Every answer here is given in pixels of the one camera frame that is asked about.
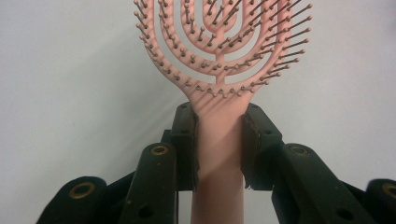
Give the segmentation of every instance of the white wall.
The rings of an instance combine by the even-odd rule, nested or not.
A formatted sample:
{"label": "white wall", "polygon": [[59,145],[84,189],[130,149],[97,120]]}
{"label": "white wall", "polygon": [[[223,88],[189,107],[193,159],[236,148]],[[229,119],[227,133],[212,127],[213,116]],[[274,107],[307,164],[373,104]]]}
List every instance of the white wall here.
{"label": "white wall", "polygon": [[[307,53],[253,103],[340,179],[361,189],[396,179],[396,2],[313,3]],[[186,98],[151,64],[135,10],[132,0],[0,1],[0,223],[36,222],[76,177],[129,174],[171,127]],[[276,223],[269,195],[247,193],[246,223]]]}

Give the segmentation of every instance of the hairbrush head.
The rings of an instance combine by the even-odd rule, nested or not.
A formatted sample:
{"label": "hairbrush head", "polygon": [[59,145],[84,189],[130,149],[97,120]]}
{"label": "hairbrush head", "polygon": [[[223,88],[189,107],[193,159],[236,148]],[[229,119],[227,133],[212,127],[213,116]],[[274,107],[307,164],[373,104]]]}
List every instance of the hairbrush head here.
{"label": "hairbrush head", "polygon": [[[298,48],[309,40],[300,38],[310,32],[310,28],[304,28],[304,24],[312,19],[311,16],[304,18],[302,15],[312,4],[300,7],[300,2],[301,0],[294,3],[288,0],[223,0],[219,6],[216,0],[205,0],[200,5],[203,17],[196,20],[194,12],[198,4],[194,0],[180,2],[179,18],[175,16],[177,4],[174,1],[159,0],[159,11],[155,13],[153,0],[134,0],[140,11],[134,14],[140,21],[136,27],[142,33],[140,38],[145,42],[149,57],[163,75],[187,95],[194,106],[196,98],[204,97],[202,92],[222,99],[245,94],[250,95],[247,98],[251,98],[252,93],[260,86],[268,84],[270,78],[277,77],[274,74],[289,69],[292,63],[299,62],[298,58],[292,56],[304,53]],[[158,20],[155,20],[155,14],[159,16]],[[235,26],[237,17],[241,17],[242,21],[239,31],[227,35]],[[215,77],[214,83],[190,77],[171,64],[158,43],[155,21],[160,23],[165,44],[175,58],[190,70]],[[177,32],[175,21],[180,23],[184,34]],[[194,48],[186,47],[181,41],[181,35],[186,36]],[[239,56],[238,51],[249,42],[254,42],[254,45],[249,45],[248,52]],[[205,58],[200,51],[213,55],[214,59]],[[227,60],[226,57],[230,54],[239,57]],[[256,69],[250,77],[235,83],[226,83],[226,77],[236,76],[254,66],[261,68]]]}

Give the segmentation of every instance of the pink hairbrush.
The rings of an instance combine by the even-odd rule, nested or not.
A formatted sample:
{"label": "pink hairbrush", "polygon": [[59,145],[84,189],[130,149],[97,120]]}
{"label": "pink hairbrush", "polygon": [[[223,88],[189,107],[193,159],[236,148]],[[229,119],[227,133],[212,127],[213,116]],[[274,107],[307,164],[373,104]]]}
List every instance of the pink hairbrush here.
{"label": "pink hairbrush", "polygon": [[[302,14],[312,5],[300,7],[300,2],[222,0],[221,5],[216,0],[204,0],[199,5],[203,13],[199,21],[194,14],[198,6],[194,0],[181,1],[179,6],[173,0],[159,0],[156,13],[153,0],[134,0],[139,9],[134,14],[140,20],[136,27],[142,33],[140,38],[149,57],[163,75],[186,94],[199,117],[196,137],[200,170],[192,200],[193,224],[243,223],[240,117],[259,87],[269,84],[272,77],[279,77],[280,71],[299,62],[295,56],[305,53],[299,47],[309,42],[302,35],[310,28],[303,25],[312,17]],[[179,7],[180,18],[176,18],[174,7]],[[238,16],[242,17],[239,31],[226,36],[234,33],[232,28]],[[185,65],[183,69],[215,77],[214,83],[190,77],[168,61],[157,40],[155,21],[161,26],[170,52]],[[178,25],[192,47],[182,43],[175,21],[180,21]],[[226,58],[246,47],[253,38],[255,43],[248,53],[233,60]],[[213,59],[204,58],[207,54],[214,55]],[[226,82],[226,77],[245,72],[254,65],[261,68],[252,76],[235,83]]]}

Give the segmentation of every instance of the black plastic part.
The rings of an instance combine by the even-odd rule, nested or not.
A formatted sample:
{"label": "black plastic part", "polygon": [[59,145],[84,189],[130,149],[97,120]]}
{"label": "black plastic part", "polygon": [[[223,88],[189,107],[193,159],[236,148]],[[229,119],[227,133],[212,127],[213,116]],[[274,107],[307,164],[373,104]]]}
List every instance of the black plastic part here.
{"label": "black plastic part", "polygon": [[350,185],[350,184],[348,184],[348,183],[346,183],[346,182],[342,182],[342,183],[343,183],[344,186],[347,188],[347,190],[349,190],[349,192],[353,195],[353,197],[355,197],[355,199],[356,199],[360,204],[362,204],[362,200],[363,200],[364,194],[365,194],[366,192],[364,192],[364,191],[361,190],[361,189],[355,188],[354,186],[352,186],[352,185]]}
{"label": "black plastic part", "polygon": [[[278,151],[276,163],[279,172],[273,202],[280,223],[375,223],[311,148],[286,144]],[[285,207],[277,206],[289,196],[293,216],[298,217],[294,221],[285,218],[289,212]]]}
{"label": "black plastic part", "polygon": [[119,224],[177,223],[177,153],[152,144],[140,157]]}
{"label": "black plastic part", "polygon": [[195,151],[195,125],[198,117],[190,103],[177,107],[170,132],[170,144],[177,149],[177,190],[196,190],[199,169]]}
{"label": "black plastic part", "polygon": [[134,172],[107,186],[106,195],[98,208],[95,224],[117,223],[134,178]]}
{"label": "black plastic part", "polygon": [[273,155],[282,145],[282,133],[265,115],[262,109],[249,104],[242,116],[242,173],[246,188],[255,190],[272,190],[273,180],[270,176]]}
{"label": "black plastic part", "polygon": [[378,223],[396,223],[396,181],[370,181],[363,204]]}
{"label": "black plastic part", "polygon": [[47,205],[37,224],[93,223],[106,193],[106,182],[83,176],[65,184]]}

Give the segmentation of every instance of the screw hole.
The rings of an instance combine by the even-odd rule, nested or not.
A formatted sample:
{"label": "screw hole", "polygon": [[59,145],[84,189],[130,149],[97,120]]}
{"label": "screw hole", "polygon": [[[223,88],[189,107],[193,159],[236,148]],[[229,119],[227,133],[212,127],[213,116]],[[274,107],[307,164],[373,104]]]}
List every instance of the screw hole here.
{"label": "screw hole", "polygon": [[338,209],[337,215],[345,220],[353,220],[353,214],[345,208]]}
{"label": "screw hole", "polygon": [[72,199],[82,199],[93,193],[95,185],[92,182],[83,182],[75,185],[69,191],[69,197]]}
{"label": "screw hole", "polygon": [[139,210],[139,216],[142,218],[149,218],[154,216],[154,210],[149,205],[144,205],[142,208]]}
{"label": "screw hole", "polygon": [[386,183],[382,186],[382,190],[384,190],[390,197],[396,199],[396,185]]}
{"label": "screw hole", "polygon": [[308,156],[309,154],[305,148],[299,146],[291,146],[290,150],[299,156]]}
{"label": "screw hole", "polygon": [[157,146],[151,149],[151,154],[156,155],[156,156],[161,156],[163,154],[168,153],[169,148],[165,146]]}

